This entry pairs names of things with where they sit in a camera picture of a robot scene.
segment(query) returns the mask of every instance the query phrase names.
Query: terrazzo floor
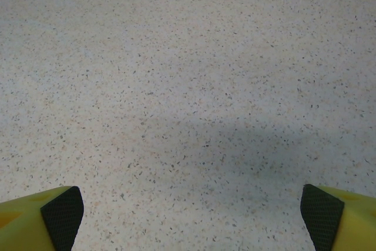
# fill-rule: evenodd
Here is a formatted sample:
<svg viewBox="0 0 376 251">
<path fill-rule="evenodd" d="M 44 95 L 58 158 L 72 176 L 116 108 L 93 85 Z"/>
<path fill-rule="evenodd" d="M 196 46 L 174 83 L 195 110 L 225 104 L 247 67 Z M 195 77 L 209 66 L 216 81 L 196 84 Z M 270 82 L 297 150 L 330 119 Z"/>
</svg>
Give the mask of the terrazzo floor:
<svg viewBox="0 0 376 251">
<path fill-rule="evenodd" d="M 375 0 L 0 6 L 0 201 L 79 186 L 74 250 L 314 250 L 304 184 L 376 196 Z"/>
</svg>

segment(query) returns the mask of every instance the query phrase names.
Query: floor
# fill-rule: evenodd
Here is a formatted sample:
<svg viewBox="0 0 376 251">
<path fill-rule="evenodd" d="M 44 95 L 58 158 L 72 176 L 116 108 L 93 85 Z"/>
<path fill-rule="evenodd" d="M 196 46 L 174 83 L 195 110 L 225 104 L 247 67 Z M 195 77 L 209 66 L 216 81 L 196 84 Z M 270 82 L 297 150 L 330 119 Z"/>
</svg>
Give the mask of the floor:
<svg viewBox="0 0 376 251">
<path fill-rule="evenodd" d="M 80 187 L 74 250 L 314 250 L 376 196 L 375 0 L 0 0 L 0 201 Z"/>
</svg>

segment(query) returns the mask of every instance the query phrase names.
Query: speckled floor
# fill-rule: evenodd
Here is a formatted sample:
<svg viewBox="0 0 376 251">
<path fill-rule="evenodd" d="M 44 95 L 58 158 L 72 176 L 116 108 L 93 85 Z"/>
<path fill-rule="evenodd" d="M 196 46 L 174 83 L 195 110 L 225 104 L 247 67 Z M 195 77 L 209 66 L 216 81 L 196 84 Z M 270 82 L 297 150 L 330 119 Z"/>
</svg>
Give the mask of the speckled floor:
<svg viewBox="0 0 376 251">
<path fill-rule="evenodd" d="M 78 185 L 74 250 L 313 250 L 305 183 L 376 196 L 375 0 L 0 2 L 0 200 Z"/>
</svg>

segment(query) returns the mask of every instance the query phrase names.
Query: yellow plastic part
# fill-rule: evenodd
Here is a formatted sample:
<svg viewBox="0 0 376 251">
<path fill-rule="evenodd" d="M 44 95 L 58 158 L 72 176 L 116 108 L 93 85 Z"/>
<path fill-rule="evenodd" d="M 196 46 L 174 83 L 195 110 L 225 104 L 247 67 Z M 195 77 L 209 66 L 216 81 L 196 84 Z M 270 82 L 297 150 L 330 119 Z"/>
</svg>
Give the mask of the yellow plastic part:
<svg viewBox="0 0 376 251">
<path fill-rule="evenodd" d="M 318 186 L 345 203 L 331 251 L 376 250 L 376 198 Z"/>
<path fill-rule="evenodd" d="M 0 250 L 55 250 L 41 207 L 69 188 L 63 186 L 0 203 Z"/>
</svg>

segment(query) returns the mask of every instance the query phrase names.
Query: textured black pad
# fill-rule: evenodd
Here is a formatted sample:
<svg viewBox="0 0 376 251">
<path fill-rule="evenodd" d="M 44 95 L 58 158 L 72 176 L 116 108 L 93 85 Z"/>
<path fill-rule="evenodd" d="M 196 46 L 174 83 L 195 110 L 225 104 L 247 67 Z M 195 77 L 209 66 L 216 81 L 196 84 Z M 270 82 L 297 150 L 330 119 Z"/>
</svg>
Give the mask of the textured black pad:
<svg viewBox="0 0 376 251">
<path fill-rule="evenodd" d="M 300 212 L 316 251 L 330 251 L 345 203 L 329 193 L 305 185 L 300 202 Z"/>
<path fill-rule="evenodd" d="M 56 251 L 71 250 L 83 216 L 79 188 L 72 186 L 43 206 L 41 213 Z"/>
</svg>

